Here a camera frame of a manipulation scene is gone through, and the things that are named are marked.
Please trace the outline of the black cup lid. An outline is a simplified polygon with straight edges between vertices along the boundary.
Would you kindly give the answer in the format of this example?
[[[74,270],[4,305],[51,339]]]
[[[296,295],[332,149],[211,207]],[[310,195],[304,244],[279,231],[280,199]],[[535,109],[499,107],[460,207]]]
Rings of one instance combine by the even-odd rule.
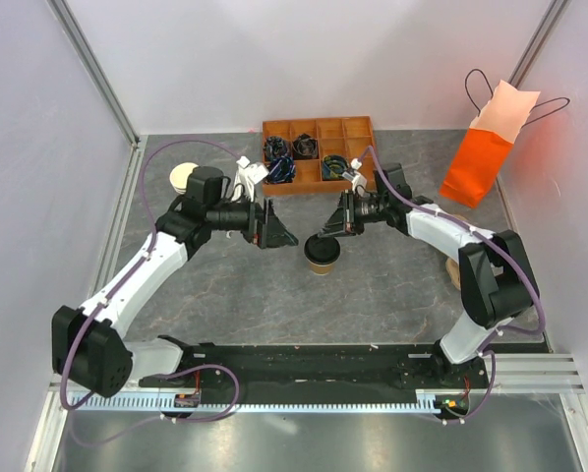
[[[330,265],[335,263],[341,254],[341,247],[334,237],[310,236],[304,245],[304,255],[307,260],[316,265]]]

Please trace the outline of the stack of paper cups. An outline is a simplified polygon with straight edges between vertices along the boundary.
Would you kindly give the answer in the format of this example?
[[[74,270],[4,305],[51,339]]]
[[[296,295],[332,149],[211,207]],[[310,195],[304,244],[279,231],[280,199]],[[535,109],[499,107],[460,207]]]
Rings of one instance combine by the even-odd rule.
[[[176,165],[169,174],[169,182],[174,191],[179,195],[184,195],[187,189],[189,176],[198,167],[194,162],[183,162]]]

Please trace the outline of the single brown paper cup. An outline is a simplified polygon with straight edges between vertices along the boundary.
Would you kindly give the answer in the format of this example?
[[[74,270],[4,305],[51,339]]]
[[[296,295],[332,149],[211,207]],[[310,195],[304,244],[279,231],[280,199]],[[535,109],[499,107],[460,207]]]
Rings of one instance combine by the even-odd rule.
[[[312,273],[316,275],[327,275],[333,271],[335,267],[335,262],[327,264],[317,264],[316,262],[309,262],[309,267]]]

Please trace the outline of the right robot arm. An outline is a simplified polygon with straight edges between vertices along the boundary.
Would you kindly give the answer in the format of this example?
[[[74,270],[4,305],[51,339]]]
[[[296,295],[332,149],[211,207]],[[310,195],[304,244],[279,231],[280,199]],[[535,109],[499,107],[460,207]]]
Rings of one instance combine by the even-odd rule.
[[[472,229],[431,200],[414,196],[400,165],[375,171],[374,176],[374,191],[352,188],[341,193],[323,229],[306,241],[305,255],[314,264],[330,265],[339,256],[339,238],[360,235],[366,225],[384,222],[457,263],[463,312],[436,342],[429,365],[436,384],[453,386],[464,377],[464,364],[483,352],[498,329],[538,299],[524,245],[512,230]]]

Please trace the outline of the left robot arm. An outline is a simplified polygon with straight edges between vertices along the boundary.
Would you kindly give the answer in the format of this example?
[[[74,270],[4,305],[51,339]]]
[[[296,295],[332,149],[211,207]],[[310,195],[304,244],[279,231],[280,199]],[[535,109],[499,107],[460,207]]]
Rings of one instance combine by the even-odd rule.
[[[60,390],[73,382],[112,397],[129,381],[163,376],[184,386],[195,375],[194,361],[179,342],[159,337],[127,343],[124,338],[150,297],[204,246],[215,231],[237,231],[260,249],[297,245],[275,215],[271,200],[260,197],[268,175],[261,163],[237,162],[233,194],[226,197],[224,173],[215,167],[181,164],[172,173],[184,178],[169,209],[155,223],[143,246],[99,292],[77,308],[60,307],[51,322],[52,368]]]

